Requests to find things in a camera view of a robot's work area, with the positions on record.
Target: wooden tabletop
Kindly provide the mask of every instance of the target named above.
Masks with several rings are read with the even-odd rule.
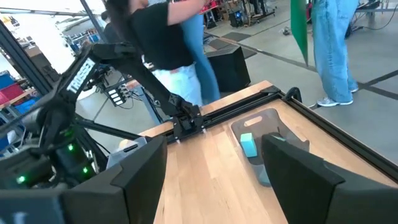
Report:
[[[202,114],[234,103],[271,86],[261,82],[202,108]],[[310,152],[345,169],[390,186],[396,184],[281,100],[276,100],[207,129],[180,144],[168,145],[167,170],[155,217],[156,224],[286,224],[270,187],[261,186],[243,155],[231,124],[274,108]],[[172,128],[161,124],[142,134],[155,136]]]
[[[3,110],[4,108],[13,105],[15,102],[17,102],[18,100],[23,99],[24,97],[28,96],[29,94],[33,93],[35,91],[35,89],[31,88],[29,90],[26,90],[23,94],[15,97],[14,99],[8,101],[7,103],[3,103],[0,105],[0,110]]]

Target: person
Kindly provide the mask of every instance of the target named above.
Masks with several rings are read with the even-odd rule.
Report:
[[[148,6],[148,0],[106,2],[116,32],[149,59],[156,68],[156,78],[170,92],[198,106],[203,105],[201,87],[179,24],[199,12],[205,2],[188,0],[152,6]]]
[[[166,2],[167,0],[149,0],[149,5]],[[195,70],[201,86],[201,97],[204,104],[212,103],[221,98],[216,74],[203,51],[203,14],[196,14],[180,25],[184,33],[184,41],[195,61]]]
[[[111,24],[111,20],[108,16],[108,12],[105,11],[105,12],[101,13],[101,19],[106,22],[106,26],[104,28],[104,35],[105,35],[108,43],[115,44],[115,43],[122,42],[122,40],[120,39],[120,37],[118,36],[118,34],[116,33],[115,29],[113,28],[113,26]]]
[[[312,26],[315,66],[326,97],[320,106],[350,105],[358,84],[348,68],[345,34],[358,0],[314,0]]]

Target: green led light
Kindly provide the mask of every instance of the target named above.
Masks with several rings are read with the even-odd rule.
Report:
[[[21,183],[25,182],[25,180],[26,180],[26,178],[24,176],[20,176],[17,178],[17,183],[21,184]]]

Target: white pants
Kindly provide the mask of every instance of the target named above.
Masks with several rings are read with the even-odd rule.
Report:
[[[193,105],[203,105],[195,64],[173,71],[155,70],[153,74],[171,93],[181,96]]]

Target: dark hair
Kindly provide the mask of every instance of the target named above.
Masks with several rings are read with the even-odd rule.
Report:
[[[104,11],[103,13],[101,13],[101,19],[104,20],[104,21],[108,19],[108,12],[107,11]]]
[[[105,8],[108,17],[111,19],[111,25],[120,39],[130,42],[140,54],[143,54],[130,25],[129,0],[108,0]]]

